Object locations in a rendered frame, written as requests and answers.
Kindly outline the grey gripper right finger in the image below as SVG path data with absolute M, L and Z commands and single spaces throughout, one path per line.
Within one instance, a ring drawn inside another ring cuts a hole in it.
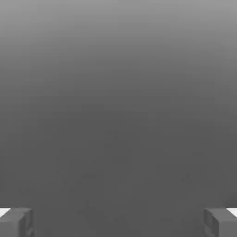
M 237 237 L 237 208 L 205 208 L 203 237 Z

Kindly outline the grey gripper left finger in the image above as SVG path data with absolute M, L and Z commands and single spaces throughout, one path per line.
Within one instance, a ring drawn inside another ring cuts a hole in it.
M 31 208 L 0 208 L 0 237 L 35 237 Z

